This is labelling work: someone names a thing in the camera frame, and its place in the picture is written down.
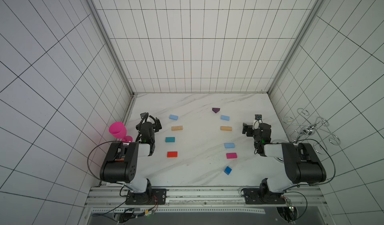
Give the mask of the teal block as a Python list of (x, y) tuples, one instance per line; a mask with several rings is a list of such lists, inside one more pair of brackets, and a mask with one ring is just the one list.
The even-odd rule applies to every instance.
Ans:
[(165, 142), (166, 143), (174, 143), (176, 141), (175, 137), (166, 137)]

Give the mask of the light blue block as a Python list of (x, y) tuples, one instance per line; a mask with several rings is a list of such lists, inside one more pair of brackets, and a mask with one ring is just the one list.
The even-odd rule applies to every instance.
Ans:
[(177, 121), (178, 120), (178, 116), (176, 116), (176, 115), (169, 115), (169, 119), (171, 119), (171, 120), (175, 120), (175, 121)]
[(225, 115), (221, 115), (221, 120), (229, 121), (230, 117), (229, 116), (225, 116)]
[(234, 143), (224, 143), (226, 149), (234, 149), (236, 146)]

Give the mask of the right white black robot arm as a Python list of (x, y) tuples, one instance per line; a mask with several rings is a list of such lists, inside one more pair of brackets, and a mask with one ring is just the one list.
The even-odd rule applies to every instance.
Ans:
[(326, 170), (311, 144), (272, 143), (272, 126), (260, 120), (255, 123), (259, 125), (243, 123), (242, 133), (253, 137), (256, 154), (282, 159), (285, 174), (263, 179), (257, 189), (243, 189), (247, 204), (284, 204), (284, 191), (297, 185), (316, 185), (326, 180)]

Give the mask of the natural wood block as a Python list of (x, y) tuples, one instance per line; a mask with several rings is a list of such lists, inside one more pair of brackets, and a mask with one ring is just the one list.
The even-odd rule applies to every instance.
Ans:
[(221, 126), (221, 131), (232, 131), (233, 128), (232, 127), (228, 127), (228, 126)]
[(183, 126), (173, 126), (171, 128), (172, 131), (182, 131), (183, 130)]

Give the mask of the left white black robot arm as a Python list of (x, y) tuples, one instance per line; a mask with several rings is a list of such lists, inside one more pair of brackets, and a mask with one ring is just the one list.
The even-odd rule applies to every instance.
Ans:
[(130, 191), (127, 202), (152, 203), (155, 196), (150, 180), (137, 175), (138, 158), (152, 156), (155, 151), (155, 133), (162, 129), (158, 118), (149, 113), (141, 114), (136, 125), (138, 136), (135, 141), (112, 142), (100, 169), (100, 179), (111, 184), (121, 184)]

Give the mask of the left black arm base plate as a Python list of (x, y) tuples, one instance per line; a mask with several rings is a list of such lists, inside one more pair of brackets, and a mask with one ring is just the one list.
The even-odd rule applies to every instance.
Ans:
[(166, 189), (148, 189), (145, 193), (132, 193), (126, 199), (126, 205), (164, 205), (166, 203)]

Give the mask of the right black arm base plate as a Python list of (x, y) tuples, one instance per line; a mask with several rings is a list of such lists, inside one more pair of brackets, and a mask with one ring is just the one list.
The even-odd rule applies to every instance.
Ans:
[(246, 205), (283, 205), (286, 200), (283, 194), (272, 193), (262, 189), (242, 189), (240, 194), (245, 198)]

